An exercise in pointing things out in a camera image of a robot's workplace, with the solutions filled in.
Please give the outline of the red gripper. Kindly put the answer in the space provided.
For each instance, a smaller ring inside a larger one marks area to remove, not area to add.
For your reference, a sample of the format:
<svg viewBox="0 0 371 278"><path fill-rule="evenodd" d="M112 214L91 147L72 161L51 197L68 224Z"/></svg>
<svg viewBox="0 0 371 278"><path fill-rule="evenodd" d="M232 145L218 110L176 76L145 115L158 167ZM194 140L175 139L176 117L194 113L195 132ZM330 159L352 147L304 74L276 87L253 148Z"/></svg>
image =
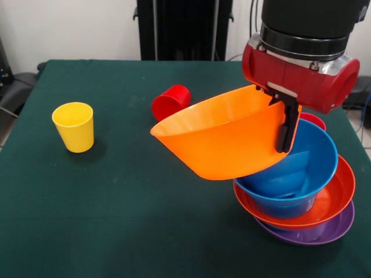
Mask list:
<svg viewBox="0 0 371 278"><path fill-rule="evenodd" d="M243 52L245 78L263 88L268 104L268 127L276 131L275 149L288 153L295 139L299 104L326 114L341 106L355 86L360 62L345 55L332 61L298 60L268 50L258 33L252 35Z"/></svg>

